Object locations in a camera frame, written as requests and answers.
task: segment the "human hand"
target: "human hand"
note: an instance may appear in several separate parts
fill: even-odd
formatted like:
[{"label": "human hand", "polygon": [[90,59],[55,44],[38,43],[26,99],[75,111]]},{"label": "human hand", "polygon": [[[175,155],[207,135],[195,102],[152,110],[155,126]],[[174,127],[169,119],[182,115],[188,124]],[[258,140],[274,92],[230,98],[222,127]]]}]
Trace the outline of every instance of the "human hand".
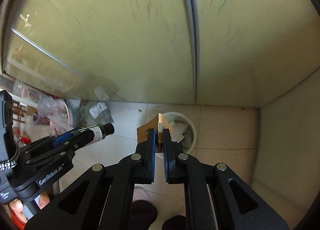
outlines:
[{"label": "human hand", "polygon": [[[47,193],[42,192],[39,198],[39,208],[43,209],[49,203],[49,201],[50,199]],[[22,223],[27,223],[28,219],[22,213],[23,204],[20,199],[13,200],[12,202],[9,203],[9,206]]]}]

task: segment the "red object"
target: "red object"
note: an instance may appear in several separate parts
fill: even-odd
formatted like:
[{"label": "red object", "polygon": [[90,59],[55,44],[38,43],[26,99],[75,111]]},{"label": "red object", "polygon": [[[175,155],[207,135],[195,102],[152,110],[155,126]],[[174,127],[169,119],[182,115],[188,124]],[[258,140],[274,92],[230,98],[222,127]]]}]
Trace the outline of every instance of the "red object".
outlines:
[{"label": "red object", "polygon": [[13,221],[13,223],[16,225],[17,228],[19,228],[19,230],[24,230],[24,226],[26,225],[25,223],[23,223],[17,216],[16,213],[14,213],[14,211],[10,208],[10,212],[11,212],[11,220]]},{"label": "red object", "polygon": [[31,140],[29,138],[26,137],[20,137],[21,142],[23,142],[24,144],[30,144]]}]

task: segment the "clutter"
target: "clutter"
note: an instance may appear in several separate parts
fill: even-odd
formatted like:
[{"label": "clutter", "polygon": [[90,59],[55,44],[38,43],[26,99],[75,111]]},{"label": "clutter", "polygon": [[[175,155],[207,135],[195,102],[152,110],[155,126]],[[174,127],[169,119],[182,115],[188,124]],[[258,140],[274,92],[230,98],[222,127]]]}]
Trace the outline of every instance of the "clutter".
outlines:
[{"label": "clutter", "polygon": [[181,123],[181,122],[175,122],[172,121],[170,122],[171,127],[172,127],[172,137],[171,140],[173,142],[178,142],[180,143],[181,141],[183,141],[184,136],[183,134],[186,132],[186,130],[188,129],[188,125],[185,123]]},{"label": "clutter", "polygon": [[73,127],[70,126],[69,109],[63,99],[54,99],[51,96],[42,97],[38,101],[38,116],[36,125],[47,125],[50,121],[50,132],[47,135],[63,134]]},{"label": "clutter", "polygon": [[12,101],[12,118],[18,123],[24,123],[27,106],[17,101]]},{"label": "clutter", "polygon": [[45,96],[41,91],[32,88],[19,80],[15,81],[12,93],[34,103],[37,103]]},{"label": "clutter", "polygon": [[113,122],[110,109],[104,101],[84,101],[81,103],[78,113],[79,121],[76,126],[79,127],[104,125]]},{"label": "clutter", "polygon": [[21,139],[20,139],[20,137],[19,137],[18,134],[15,133],[15,134],[13,135],[13,139],[14,139],[15,143],[16,143],[19,147],[25,146],[25,144],[21,141]]},{"label": "clutter", "polygon": [[37,114],[37,113],[38,113],[38,109],[31,106],[27,106],[27,111],[26,111],[27,116],[33,116],[33,114]]},{"label": "clutter", "polygon": [[79,112],[78,109],[80,107],[81,100],[80,99],[67,99],[66,105],[69,109],[69,116],[70,116],[70,125],[76,127],[79,122]]}]

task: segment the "floor tile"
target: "floor tile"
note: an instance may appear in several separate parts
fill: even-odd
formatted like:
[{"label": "floor tile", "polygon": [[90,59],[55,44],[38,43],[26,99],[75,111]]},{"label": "floor tile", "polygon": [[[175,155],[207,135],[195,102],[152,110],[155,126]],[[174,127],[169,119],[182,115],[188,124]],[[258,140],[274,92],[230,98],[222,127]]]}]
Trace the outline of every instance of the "floor tile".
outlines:
[{"label": "floor tile", "polygon": [[137,140],[109,135],[96,144],[100,145],[99,163],[109,166],[118,163],[122,158],[135,153]]},{"label": "floor tile", "polygon": [[155,162],[155,181],[151,185],[136,184],[143,189],[171,197],[184,197],[183,184],[169,185],[164,176],[163,154],[156,155]]},{"label": "floor tile", "polygon": [[222,149],[200,149],[197,148],[196,158],[209,165],[219,162],[225,163],[240,178],[244,179],[249,150],[222,150]]},{"label": "floor tile", "polygon": [[193,148],[193,150],[191,151],[190,155],[192,155],[193,157],[196,157],[196,155],[197,155],[197,148]]},{"label": "floor tile", "polygon": [[137,128],[144,124],[146,103],[108,102],[116,136],[137,139]]},{"label": "floor tile", "polygon": [[244,182],[249,186],[252,184],[254,166],[256,164],[258,149],[250,149],[247,161],[247,168],[244,173]]},{"label": "floor tile", "polygon": [[60,191],[65,190],[72,182],[74,182],[88,167],[82,163],[72,160],[73,168],[59,179]]},{"label": "floor tile", "polygon": [[152,192],[148,192],[148,195],[158,211],[157,219],[149,230],[161,230],[164,221],[178,215],[185,207],[184,197],[169,197]]},{"label": "floor tile", "polygon": [[195,125],[199,134],[200,106],[198,105],[176,105],[176,104],[153,104],[148,103],[146,123],[158,113],[180,112],[186,115]]},{"label": "floor tile", "polygon": [[199,148],[248,149],[253,108],[201,106]]},{"label": "floor tile", "polygon": [[97,142],[77,150],[73,159],[89,168],[93,164],[99,163],[99,152],[100,143]]}]

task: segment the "printed label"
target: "printed label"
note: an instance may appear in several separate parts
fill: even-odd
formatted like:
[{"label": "printed label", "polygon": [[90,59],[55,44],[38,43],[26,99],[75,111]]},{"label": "printed label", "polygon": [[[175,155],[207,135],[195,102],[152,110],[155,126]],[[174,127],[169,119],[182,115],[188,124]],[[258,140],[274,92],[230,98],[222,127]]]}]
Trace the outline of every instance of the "printed label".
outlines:
[{"label": "printed label", "polygon": [[53,172],[45,176],[43,179],[39,180],[39,185],[46,183],[49,179],[51,179],[54,175],[56,175],[59,171],[62,170],[62,165],[60,165],[57,169],[55,169]]},{"label": "printed label", "polygon": [[0,193],[0,196],[1,196],[3,199],[7,199],[7,198],[9,197],[9,192]]},{"label": "printed label", "polygon": [[94,106],[92,106],[89,109],[89,112],[93,116],[93,118],[96,119],[99,116],[99,114],[106,109],[108,109],[108,106],[106,105],[106,103],[101,101],[101,102],[98,102],[97,104],[95,104]]},{"label": "printed label", "polygon": [[102,132],[98,126],[90,128],[91,131],[94,132],[94,139],[91,143],[99,142],[102,140]]}]

